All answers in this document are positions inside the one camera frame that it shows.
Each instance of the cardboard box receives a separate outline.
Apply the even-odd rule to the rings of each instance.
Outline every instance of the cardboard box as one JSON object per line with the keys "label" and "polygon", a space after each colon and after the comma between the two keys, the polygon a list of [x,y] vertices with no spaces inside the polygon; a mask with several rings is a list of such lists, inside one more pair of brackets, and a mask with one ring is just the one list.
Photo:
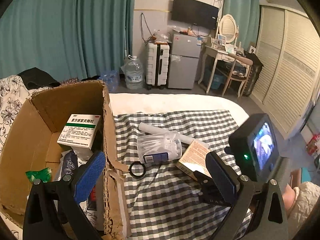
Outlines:
{"label": "cardboard box", "polygon": [[205,166],[205,157],[208,152],[210,152],[210,150],[208,150],[206,147],[202,146],[197,141],[193,141],[176,163],[176,167],[195,180],[197,179],[193,175],[194,171],[199,171],[211,177]]}
{"label": "cardboard box", "polygon": [[5,216],[22,228],[27,195],[32,184],[26,171],[51,167],[56,172],[63,149],[58,137],[71,114],[103,116],[105,239],[129,236],[130,222],[124,196],[122,172],[117,161],[116,135],[108,90],[100,81],[63,85],[41,91],[27,99],[18,113],[0,157],[0,204]]}

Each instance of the blue label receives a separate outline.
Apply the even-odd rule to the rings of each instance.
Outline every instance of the blue label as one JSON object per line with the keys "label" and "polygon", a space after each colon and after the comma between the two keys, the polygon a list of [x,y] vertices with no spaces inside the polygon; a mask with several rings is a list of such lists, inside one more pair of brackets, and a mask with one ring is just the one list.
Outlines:
{"label": "blue label", "polygon": [[143,156],[143,160],[145,163],[160,163],[166,162],[169,160],[169,155],[167,152],[164,153],[154,153]]}
{"label": "blue label", "polygon": [[197,38],[197,46],[201,46],[201,43],[202,43],[202,38]]}

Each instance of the small monitor screen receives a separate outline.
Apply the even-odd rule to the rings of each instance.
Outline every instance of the small monitor screen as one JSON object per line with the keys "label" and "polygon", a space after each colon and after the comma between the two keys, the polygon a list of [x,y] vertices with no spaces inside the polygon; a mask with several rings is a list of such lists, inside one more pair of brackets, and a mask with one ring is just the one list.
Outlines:
{"label": "small monitor screen", "polygon": [[264,123],[258,134],[253,140],[254,148],[256,149],[259,167],[262,170],[274,148],[272,135],[268,123]]}

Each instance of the small cardboard box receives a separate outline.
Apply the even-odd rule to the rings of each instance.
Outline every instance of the small cardboard box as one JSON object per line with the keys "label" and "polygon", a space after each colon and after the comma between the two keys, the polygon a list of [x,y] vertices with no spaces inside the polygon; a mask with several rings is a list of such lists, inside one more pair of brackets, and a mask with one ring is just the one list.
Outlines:
{"label": "small cardboard box", "polygon": [[32,187],[26,171],[50,167],[55,174],[64,151],[57,140],[71,114],[95,114],[103,116],[103,152],[107,157],[104,238],[125,239],[131,234],[122,177],[128,167],[117,161],[115,123],[109,103],[108,90],[100,81],[44,90],[25,101],[0,157],[0,204],[8,219],[22,228]]}
{"label": "small cardboard box", "polygon": [[57,143],[78,151],[78,157],[87,161],[92,155],[91,147],[98,131],[101,115],[72,114],[65,124]]}
{"label": "small cardboard box", "polygon": [[205,166],[205,157],[208,152],[210,152],[210,150],[208,150],[206,147],[202,146],[197,141],[193,141],[176,163],[176,167],[195,180],[197,179],[193,175],[194,171],[199,171],[211,177]]}

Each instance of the wooden chair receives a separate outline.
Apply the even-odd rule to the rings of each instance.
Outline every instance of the wooden chair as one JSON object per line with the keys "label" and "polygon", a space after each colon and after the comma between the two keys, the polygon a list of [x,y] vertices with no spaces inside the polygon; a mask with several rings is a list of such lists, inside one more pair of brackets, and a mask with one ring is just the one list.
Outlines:
{"label": "wooden chair", "polygon": [[[233,65],[232,65],[231,69],[228,70],[225,67],[224,68],[217,68],[217,70],[219,70],[219,72],[221,72],[221,74],[223,74],[224,76],[227,77],[227,81],[226,81],[226,83],[224,85],[224,88],[223,88],[222,96],[226,92],[227,88],[230,87],[232,80],[234,80],[234,81],[240,81],[242,83],[240,85],[240,88],[239,88],[240,92],[238,92],[238,98],[240,98],[242,96],[242,94],[244,92],[244,88],[245,88],[245,86],[246,86],[246,84],[248,82],[248,78],[249,78],[249,75],[250,75],[251,66],[253,64],[253,61],[251,59],[248,59],[248,58],[245,58],[245,57],[240,57],[240,56],[237,56],[237,55],[231,54],[231,53],[229,53],[228,56],[229,57],[233,57],[235,59],[233,61]],[[247,65],[245,76],[243,78],[232,74],[233,69],[235,68],[237,60]]]}

